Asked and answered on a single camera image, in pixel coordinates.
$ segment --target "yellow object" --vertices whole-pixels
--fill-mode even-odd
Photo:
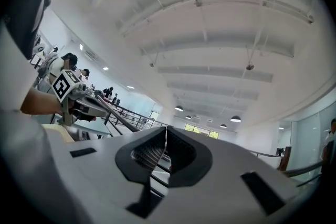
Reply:
[[[65,143],[72,143],[74,142],[74,140],[72,139],[72,137],[69,135],[69,133],[67,132],[67,130],[61,126],[61,125],[57,125],[57,124],[42,124],[42,127],[46,130],[55,130],[58,131],[64,142]]]

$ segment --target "white ceiling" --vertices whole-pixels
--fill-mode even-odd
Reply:
[[[66,1],[79,7],[76,15],[74,8],[71,16],[63,11]],[[228,124],[233,115],[244,119],[283,82],[306,47],[312,5],[313,0],[56,0],[52,9],[99,56],[113,59],[111,72],[118,70],[163,106],[171,100],[182,105],[185,111],[177,116]],[[79,13],[85,22],[74,21]],[[78,24],[84,29],[87,21],[87,30],[99,28],[99,42],[89,42],[87,30],[81,34]],[[245,70],[248,58],[253,71]]]

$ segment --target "white table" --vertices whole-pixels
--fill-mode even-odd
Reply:
[[[62,117],[58,114],[55,115],[53,122],[58,122]],[[95,121],[76,121],[72,127],[77,128],[79,130],[83,130],[89,133],[94,133],[97,135],[111,135],[109,129],[103,123],[101,118],[97,118]]]

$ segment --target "ceiling light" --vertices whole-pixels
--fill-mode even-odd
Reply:
[[[183,107],[181,107],[180,105],[178,105],[177,107],[175,107],[175,109],[176,109],[177,111],[183,111]]]
[[[233,122],[241,122],[241,119],[240,119],[239,116],[233,116],[233,117],[231,118],[231,121],[233,121]]]

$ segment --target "black rectangular slot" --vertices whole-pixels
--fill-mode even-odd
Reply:
[[[266,182],[256,173],[245,173],[240,176],[245,182],[254,197],[258,200],[267,215],[279,210],[285,203],[280,197],[266,184]]]
[[[97,152],[97,151],[92,147],[88,147],[88,148],[84,148],[78,151],[70,151],[70,154],[72,155],[73,158],[77,158],[77,157],[85,156],[85,155],[88,155],[94,152]]]

